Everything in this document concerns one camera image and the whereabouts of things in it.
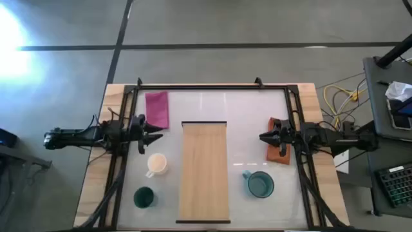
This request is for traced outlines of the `wooden shelf with black legs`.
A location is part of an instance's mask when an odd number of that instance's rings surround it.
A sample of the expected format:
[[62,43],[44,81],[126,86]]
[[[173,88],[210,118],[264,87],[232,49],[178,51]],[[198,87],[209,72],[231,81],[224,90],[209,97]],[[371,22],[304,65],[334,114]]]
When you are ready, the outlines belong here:
[[228,224],[227,124],[183,122],[177,223]]

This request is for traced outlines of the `black pole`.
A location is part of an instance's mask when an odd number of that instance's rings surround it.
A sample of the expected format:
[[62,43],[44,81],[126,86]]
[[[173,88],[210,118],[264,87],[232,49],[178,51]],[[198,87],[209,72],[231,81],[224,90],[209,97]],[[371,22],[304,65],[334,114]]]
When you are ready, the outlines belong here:
[[412,34],[407,36],[403,41],[393,47],[386,55],[375,60],[375,64],[379,68],[386,68],[396,58],[400,57],[406,51],[412,48]]

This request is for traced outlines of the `black table frame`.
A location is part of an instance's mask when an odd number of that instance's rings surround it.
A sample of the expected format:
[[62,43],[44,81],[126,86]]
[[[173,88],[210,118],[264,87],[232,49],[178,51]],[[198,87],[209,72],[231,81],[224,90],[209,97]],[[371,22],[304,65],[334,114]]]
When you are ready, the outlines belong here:
[[[317,98],[315,84],[313,83],[285,83],[290,89],[292,99],[292,109],[294,119],[308,122],[319,122],[323,120],[321,107]],[[131,112],[132,94],[136,92],[137,84],[107,84],[100,107],[99,120],[110,119],[110,112],[107,109],[112,107],[115,110]],[[142,84],[142,88],[153,89],[156,87],[188,87],[197,89],[216,89],[222,87],[228,90],[231,87],[251,87],[255,90],[263,90],[268,87],[279,87],[279,83],[266,83],[261,88],[258,83],[230,83],[230,84]],[[304,168],[308,175],[316,178],[319,194],[322,196],[328,207],[336,214],[337,218],[349,224],[348,214],[344,203],[338,175],[333,163],[332,156],[324,150],[314,155],[311,163],[305,164]],[[120,163],[123,158],[116,158],[107,155],[98,159],[98,164],[88,166],[83,180],[80,200],[75,215],[74,227],[83,224],[97,208],[103,199],[107,189],[111,186],[110,178],[117,175],[120,170]]]

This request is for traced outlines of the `dark green cup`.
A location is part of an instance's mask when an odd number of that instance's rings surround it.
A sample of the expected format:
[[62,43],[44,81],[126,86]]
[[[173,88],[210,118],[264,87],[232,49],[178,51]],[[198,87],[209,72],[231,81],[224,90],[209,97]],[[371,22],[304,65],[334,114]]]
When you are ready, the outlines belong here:
[[148,208],[153,203],[154,198],[154,191],[151,188],[144,186],[135,191],[133,201],[136,207],[144,209]]

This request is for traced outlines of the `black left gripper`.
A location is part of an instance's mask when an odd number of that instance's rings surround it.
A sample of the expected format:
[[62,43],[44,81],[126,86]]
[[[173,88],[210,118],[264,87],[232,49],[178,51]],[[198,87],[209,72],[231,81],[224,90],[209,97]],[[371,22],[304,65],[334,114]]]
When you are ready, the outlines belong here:
[[146,134],[162,131],[163,128],[151,125],[145,122],[145,115],[140,114],[138,116],[133,116],[129,123],[128,141],[138,142],[138,152],[139,154],[145,153],[144,146],[148,146],[154,141],[163,137],[163,134]]

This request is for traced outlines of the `black keyboard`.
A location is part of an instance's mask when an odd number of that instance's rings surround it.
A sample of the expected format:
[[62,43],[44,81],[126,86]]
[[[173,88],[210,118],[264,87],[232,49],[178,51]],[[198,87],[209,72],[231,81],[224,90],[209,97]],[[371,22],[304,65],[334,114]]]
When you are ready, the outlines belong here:
[[391,207],[412,203],[412,162],[378,170],[375,176]]

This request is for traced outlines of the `cream white mug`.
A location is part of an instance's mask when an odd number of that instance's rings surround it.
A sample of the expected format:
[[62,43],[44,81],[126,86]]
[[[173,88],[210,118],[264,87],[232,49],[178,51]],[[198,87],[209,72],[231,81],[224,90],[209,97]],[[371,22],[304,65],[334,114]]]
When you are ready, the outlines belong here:
[[147,178],[164,174],[168,169],[166,156],[161,153],[150,155],[147,160],[147,167],[148,172],[145,174]]

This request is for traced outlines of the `orange folded cloth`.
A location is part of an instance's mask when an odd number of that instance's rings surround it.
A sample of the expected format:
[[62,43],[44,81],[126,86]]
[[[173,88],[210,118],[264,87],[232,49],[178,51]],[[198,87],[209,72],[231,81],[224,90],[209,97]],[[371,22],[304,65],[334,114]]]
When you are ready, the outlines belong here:
[[[270,118],[268,122],[268,130],[271,131],[274,128],[280,128],[280,120],[275,119],[273,117]],[[266,154],[266,160],[270,162],[276,162],[280,164],[285,164],[289,165],[290,164],[290,154],[291,154],[291,145],[287,144],[286,145],[286,154],[285,156],[281,156],[281,148],[278,146],[272,146],[268,145],[267,146],[267,154]]]

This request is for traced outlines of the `dark phone with case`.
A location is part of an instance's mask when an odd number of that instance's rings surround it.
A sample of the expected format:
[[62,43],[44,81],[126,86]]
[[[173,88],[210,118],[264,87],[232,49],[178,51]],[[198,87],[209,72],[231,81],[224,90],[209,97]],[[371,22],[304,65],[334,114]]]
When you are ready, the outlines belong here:
[[399,104],[400,101],[395,99],[388,99],[387,106],[389,111],[389,117],[391,121],[391,125],[393,128],[397,130],[412,130],[412,123],[407,116],[397,115],[392,112],[395,107]]

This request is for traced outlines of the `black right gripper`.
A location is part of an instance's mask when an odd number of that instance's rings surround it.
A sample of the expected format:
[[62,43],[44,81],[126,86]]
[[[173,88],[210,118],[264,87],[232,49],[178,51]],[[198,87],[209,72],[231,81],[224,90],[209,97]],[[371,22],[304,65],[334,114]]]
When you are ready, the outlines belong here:
[[280,157],[286,156],[287,144],[301,144],[302,138],[299,132],[296,132],[289,120],[276,119],[274,129],[259,135],[259,139],[271,146],[279,148]]

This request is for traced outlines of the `crumpled white paper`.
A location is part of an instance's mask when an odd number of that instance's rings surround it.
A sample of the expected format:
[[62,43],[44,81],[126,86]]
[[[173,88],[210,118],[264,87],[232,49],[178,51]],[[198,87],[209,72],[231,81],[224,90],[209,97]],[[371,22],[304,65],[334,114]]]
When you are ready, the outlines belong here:
[[389,84],[385,96],[388,99],[404,102],[412,97],[412,84],[393,81]]

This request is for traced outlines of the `grey equipment cart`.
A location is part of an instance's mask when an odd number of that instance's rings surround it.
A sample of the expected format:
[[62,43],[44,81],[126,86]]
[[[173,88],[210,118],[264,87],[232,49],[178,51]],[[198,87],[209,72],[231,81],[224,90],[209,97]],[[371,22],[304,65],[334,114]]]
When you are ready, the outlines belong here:
[[412,163],[412,130],[395,129],[392,126],[385,96],[387,86],[383,85],[384,82],[393,81],[412,84],[412,66],[395,61],[382,69],[370,57],[363,60],[363,65],[373,115],[369,125],[374,127],[379,140],[379,148],[368,153],[373,214],[412,218],[412,208],[409,205],[391,207],[375,176],[378,170]]

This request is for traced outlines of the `dark grey stand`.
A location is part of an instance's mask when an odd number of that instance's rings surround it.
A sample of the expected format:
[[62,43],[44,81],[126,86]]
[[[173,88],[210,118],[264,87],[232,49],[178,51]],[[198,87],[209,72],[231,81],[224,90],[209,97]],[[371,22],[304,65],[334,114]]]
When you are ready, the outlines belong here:
[[49,169],[52,162],[24,154],[15,149],[19,138],[15,134],[0,128],[0,183],[6,168],[12,161],[26,164],[28,168],[38,165],[41,169]]

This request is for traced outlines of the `teal speckled mug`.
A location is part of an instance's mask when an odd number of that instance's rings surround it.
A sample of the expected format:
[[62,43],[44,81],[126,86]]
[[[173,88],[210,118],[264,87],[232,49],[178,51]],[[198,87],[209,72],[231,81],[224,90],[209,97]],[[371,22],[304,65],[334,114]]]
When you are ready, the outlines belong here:
[[242,173],[246,181],[247,189],[257,198],[267,198],[271,196],[274,191],[273,178],[264,171],[250,172],[245,170]]

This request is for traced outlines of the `pink folded cloth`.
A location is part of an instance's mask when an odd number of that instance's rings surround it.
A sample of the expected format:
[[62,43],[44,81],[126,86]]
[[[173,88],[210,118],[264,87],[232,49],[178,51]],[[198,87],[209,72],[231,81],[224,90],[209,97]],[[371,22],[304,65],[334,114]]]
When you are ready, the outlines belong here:
[[146,121],[159,128],[169,128],[168,92],[145,94]]

